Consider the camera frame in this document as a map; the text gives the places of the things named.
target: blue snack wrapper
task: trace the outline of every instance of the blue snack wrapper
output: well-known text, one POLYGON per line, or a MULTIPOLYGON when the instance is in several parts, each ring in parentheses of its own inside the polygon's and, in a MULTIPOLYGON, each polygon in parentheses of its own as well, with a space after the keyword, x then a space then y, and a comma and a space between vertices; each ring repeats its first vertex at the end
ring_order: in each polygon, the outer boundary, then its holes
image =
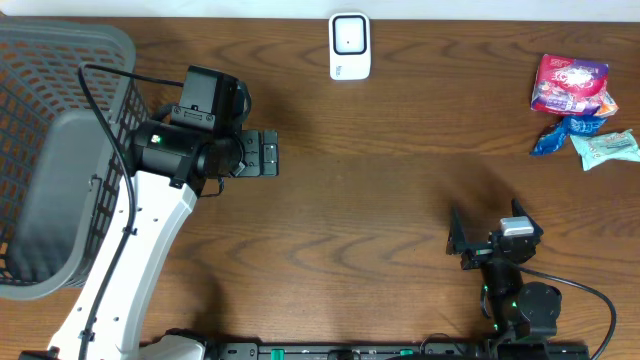
POLYGON ((531 156, 542 156, 558 151, 564 145, 567 135, 593 136, 606 122, 606 118, 598 116, 566 116, 540 137, 531 156))

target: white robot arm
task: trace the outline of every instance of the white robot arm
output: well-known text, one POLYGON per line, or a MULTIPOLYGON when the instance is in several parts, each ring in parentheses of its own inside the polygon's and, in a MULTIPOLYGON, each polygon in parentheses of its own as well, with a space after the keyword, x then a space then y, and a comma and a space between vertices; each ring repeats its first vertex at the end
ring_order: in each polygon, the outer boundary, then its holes
MULTIPOLYGON (((139 349, 140 331, 151 294, 185 219, 197 196, 187 185, 169 186, 166 176, 138 171, 133 177, 138 213, 134 232, 122 252, 102 299, 89 342, 87 359, 182 359, 200 360, 204 346, 195 340, 166 336, 159 343, 139 349)), ((120 187, 124 189, 124 179, 120 187)), ((87 283, 66 321, 53 336, 49 349, 59 359, 77 359, 81 336, 98 288, 127 223, 128 196, 120 191, 115 214, 87 283)))

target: basket mesh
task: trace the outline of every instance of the basket mesh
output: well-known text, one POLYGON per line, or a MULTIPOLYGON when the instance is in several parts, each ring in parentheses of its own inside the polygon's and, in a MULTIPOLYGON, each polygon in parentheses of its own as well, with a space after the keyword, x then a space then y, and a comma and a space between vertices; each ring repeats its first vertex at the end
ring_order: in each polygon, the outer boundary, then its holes
MULTIPOLYGON (((48 23, 42 28, 0 32, 0 285, 46 280, 11 272, 8 254, 50 124, 64 111, 90 109, 78 83, 78 65, 92 62, 133 71, 133 62, 127 62, 127 56, 135 56, 135 52, 127 53, 108 33, 101 34, 92 27, 82 33, 79 28, 76 24, 48 23), (46 31, 51 24, 60 26, 55 36, 46 31)), ((90 69, 85 77, 122 144, 127 134, 149 116, 135 82, 90 69), (120 85, 123 81, 127 82, 125 87, 120 85)), ((113 214, 119 177, 120 167, 112 157, 102 177, 85 257, 67 286, 82 285, 91 269, 113 214)))

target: white plug-in device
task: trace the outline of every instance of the white plug-in device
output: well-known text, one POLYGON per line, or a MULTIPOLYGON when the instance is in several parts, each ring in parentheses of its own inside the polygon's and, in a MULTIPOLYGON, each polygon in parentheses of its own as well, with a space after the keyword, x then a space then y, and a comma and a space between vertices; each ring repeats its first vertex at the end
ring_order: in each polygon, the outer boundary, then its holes
POLYGON ((371 27, 362 13, 329 19, 329 73, 334 80, 359 80, 371 71, 371 27))

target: pink snack package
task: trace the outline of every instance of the pink snack package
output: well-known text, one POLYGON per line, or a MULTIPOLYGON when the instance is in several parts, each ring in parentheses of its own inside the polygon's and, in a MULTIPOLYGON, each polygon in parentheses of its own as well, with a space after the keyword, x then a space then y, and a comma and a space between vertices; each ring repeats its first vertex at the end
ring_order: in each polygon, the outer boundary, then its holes
POLYGON ((536 75, 531 109, 560 115, 594 115, 608 95, 608 79, 607 64, 544 55, 536 75))

